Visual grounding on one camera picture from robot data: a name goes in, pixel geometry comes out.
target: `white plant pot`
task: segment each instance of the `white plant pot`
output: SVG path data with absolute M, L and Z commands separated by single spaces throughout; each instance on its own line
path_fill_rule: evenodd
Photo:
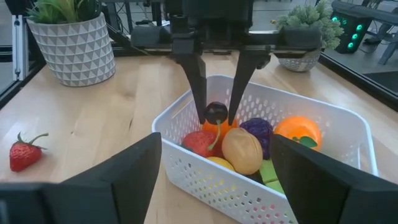
M 27 23 L 53 74 L 66 86 L 103 82 L 116 71 L 104 14 L 74 24 Z
M 307 72 L 315 67 L 318 63 L 320 50 L 309 52 L 304 58 L 278 58 L 279 63 L 293 72 Z

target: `wooden tabletop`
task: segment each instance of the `wooden tabletop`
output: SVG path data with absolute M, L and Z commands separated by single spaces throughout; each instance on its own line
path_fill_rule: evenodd
M 234 75 L 237 56 L 203 56 L 206 71 Z M 154 118 L 189 89 L 179 65 L 165 57 L 117 58 L 115 76 L 71 88 L 40 71 L 0 110 L 0 180 L 61 182 L 125 149 L 151 132 Z M 342 106 L 370 124 L 380 175 L 398 183 L 398 114 L 323 65 L 292 73 L 275 57 L 252 82 Z M 9 149 L 22 132 L 45 157 L 20 173 L 9 170 Z M 146 223 L 235 223 L 172 185 L 161 166 Z

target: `white plastic basket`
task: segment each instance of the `white plastic basket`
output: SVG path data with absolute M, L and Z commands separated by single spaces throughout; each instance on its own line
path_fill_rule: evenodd
M 207 102 L 229 105 L 233 79 L 213 75 L 207 82 Z M 236 118 L 240 124 L 262 117 L 275 127 L 290 115 L 305 115 L 318 123 L 323 136 L 322 153 L 378 175 L 369 125 L 352 111 L 249 83 Z M 152 131 L 162 135 L 162 161 L 173 184 L 241 223 L 297 223 L 285 195 L 180 147 L 186 134 L 200 129 L 191 91 L 152 124 Z

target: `lemon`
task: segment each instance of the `lemon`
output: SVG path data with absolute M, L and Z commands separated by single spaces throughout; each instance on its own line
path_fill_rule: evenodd
M 225 159 L 222 159 L 220 157 L 215 157 L 215 156 L 208 157 L 207 159 L 210 160 L 211 162 L 217 163 L 220 166 L 223 166 L 223 167 L 225 167 L 227 169 L 235 171 L 234 167 L 228 161 L 226 161 Z

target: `red strawberry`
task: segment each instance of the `red strawberry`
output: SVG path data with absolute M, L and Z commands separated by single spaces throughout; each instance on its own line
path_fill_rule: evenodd
M 42 148 L 34 146 L 33 142 L 40 137 L 48 135 L 48 133 L 41 134 L 30 142 L 24 142 L 21 139 L 21 133 L 19 133 L 18 141 L 10 149 L 10 169 L 14 172 L 19 172 L 37 162 L 42 157 Z
M 182 146 L 192 150 L 194 153 L 205 158 L 214 156 L 217 149 L 214 148 L 216 142 L 216 134 L 212 131 L 194 131 L 187 134 L 182 139 Z

